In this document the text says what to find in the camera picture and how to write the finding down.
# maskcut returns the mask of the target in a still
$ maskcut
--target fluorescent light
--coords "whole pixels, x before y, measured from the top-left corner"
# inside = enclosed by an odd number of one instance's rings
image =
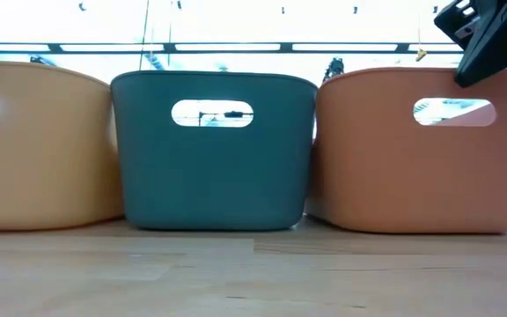
[[[66,44],[61,45],[65,51],[87,51],[87,52],[114,52],[114,51],[162,51],[164,46],[162,44]]]
[[[468,6],[470,4],[469,0],[463,0],[457,4],[457,7],[459,9],[463,9],[464,7]]]
[[[49,51],[47,45],[43,44],[0,44],[0,51]]]
[[[279,50],[280,44],[175,44],[180,51],[241,51],[241,50]]]
[[[466,15],[466,16],[470,16],[473,13],[474,13],[474,9],[473,8],[466,8],[465,10],[463,10],[463,14]]]
[[[417,52],[419,49],[427,51],[448,51],[448,52],[460,52],[463,50],[457,44],[410,44],[409,51]]]
[[[293,50],[306,51],[394,51],[396,44],[293,44]]]

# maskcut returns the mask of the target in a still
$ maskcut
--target handle cutout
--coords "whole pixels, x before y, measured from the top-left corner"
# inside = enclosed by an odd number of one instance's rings
[[[414,119],[423,126],[488,127],[496,117],[488,100],[424,98],[414,104]]]
[[[244,128],[254,120],[254,110],[244,101],[180,100],[172,119],[182,127]]]

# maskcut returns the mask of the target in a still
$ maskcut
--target orange bin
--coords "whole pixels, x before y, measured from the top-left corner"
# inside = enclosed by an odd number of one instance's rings
[[[388,68],[321,86],[307,212],[365,232],[507,232],[507,71],[467,89],[453,76]],[[414,104],[436,97],[493,106],[418,123]]]
[[[122,214],[111,113],[109,87],[97,79],[0,62],[0,230]]]

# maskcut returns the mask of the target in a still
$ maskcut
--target wooden table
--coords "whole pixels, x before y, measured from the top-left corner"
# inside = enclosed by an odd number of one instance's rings
[[[0,233],[0,316],[507,317],[507,235]]]

